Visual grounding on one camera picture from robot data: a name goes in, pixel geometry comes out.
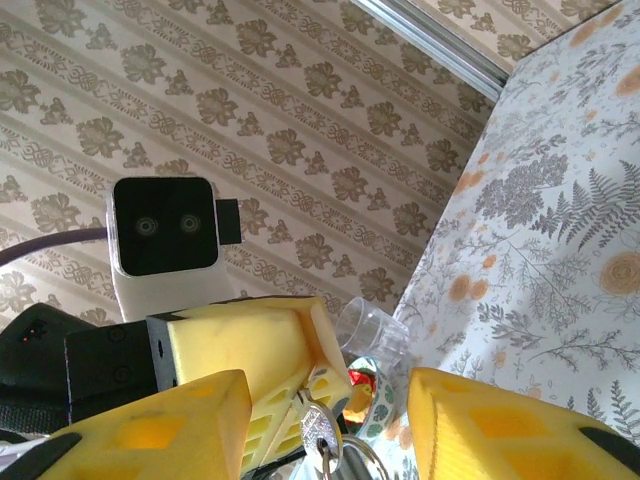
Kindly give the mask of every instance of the white camera housing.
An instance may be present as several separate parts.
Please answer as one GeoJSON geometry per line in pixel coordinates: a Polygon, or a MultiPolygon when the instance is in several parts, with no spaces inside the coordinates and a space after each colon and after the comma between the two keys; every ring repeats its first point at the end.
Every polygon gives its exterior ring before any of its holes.
{"type": "MultiPolygon", "coordinates": [[[[220,249],[216,202],[213,186],[207,182],[211,191],[211,215],[215,223],[218,255],[212,265],[178,271],[159,272],[149,275],[131,275],[123,266],[121,252],[121,232],[118,231],[118,202],[116,190],[123,181],[153,181],[167,177],[127,177],[119,180],[110,191],[107,200],[107,230],[111,274],[116,297],[125,322],[145,319],[148,315],[207,305],[229,300],[235,297],[227,268],[220,249]]],[[[174,181],[198,177],[174,177],[174,181]]]]}

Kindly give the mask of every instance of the floral wallpaper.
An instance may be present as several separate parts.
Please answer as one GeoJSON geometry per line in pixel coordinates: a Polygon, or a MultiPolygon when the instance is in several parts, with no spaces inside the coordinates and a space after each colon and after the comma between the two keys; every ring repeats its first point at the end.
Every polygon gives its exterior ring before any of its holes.
{"type": "MultiPolygon", "coordinates": [[[[640,2],[518,64],[396,318],[413,365],[594,417],[640,446],[640,2]]],[[[417,479],[400,415],[376,441],[417,479]]]]}
{"type": "MultiPolygon", "coordinates": [[[[397,304],[493,105],[348,3],[1,7],[0,248],[104,225],[125,175],[241,201],[242,295],[397,304]]],[[[104,243],[0,270],[0,325],[46,301],[119,320],[104,243]]]]}
{"type": "Polygon", "coordinates": [[[408,1],[508,73],[525,55],[616,3],[616,0],[408,1]]]}

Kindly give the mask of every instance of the table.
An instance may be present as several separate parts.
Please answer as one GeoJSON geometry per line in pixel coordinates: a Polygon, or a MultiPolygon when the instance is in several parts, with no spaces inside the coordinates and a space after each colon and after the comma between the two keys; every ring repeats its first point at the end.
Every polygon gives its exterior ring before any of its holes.
{"type": "MultiPolygon", "coordinates": [[[[395,316],[427,366],[560,405],[640,445],[640,1],[522,60],[395,316]]],[[[403,413],[374,442],[418,478],[403,413]]]]}

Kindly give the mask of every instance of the clear plastic cup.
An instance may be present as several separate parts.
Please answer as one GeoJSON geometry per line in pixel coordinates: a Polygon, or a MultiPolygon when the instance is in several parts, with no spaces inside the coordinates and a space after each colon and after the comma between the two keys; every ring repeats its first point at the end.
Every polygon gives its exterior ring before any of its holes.
{"type": "Polygon", "coordinates": [[[335,332],[343,353],[373,357],[384,372],[409,349],[409,328],[361,297],[344,308],[335,332]]]}

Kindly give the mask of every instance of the key ring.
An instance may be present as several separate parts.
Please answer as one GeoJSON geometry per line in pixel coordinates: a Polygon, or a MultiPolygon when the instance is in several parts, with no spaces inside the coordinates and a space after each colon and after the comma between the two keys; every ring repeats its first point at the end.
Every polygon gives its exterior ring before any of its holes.
{"type": "MultiPolygon", "coordinates": [[[[378,454],[365,441],[360,440],[354,435],[343,435],[342,442],[345,447],[354,448],[360,452],[367,460],[369,460],[378,470],[381,480],[391,480],[389,472],[385,468],[378,454]]],[[[322,480],[331,480],[331,470],[329,462],[331,461],[331,452],[328,448],[322,450],[322,480]]]]}
{"type": "Polygon", "coordinates": [[[328,448],[322,451],[322,480],[331,480],[331,451],[328,448]]]}

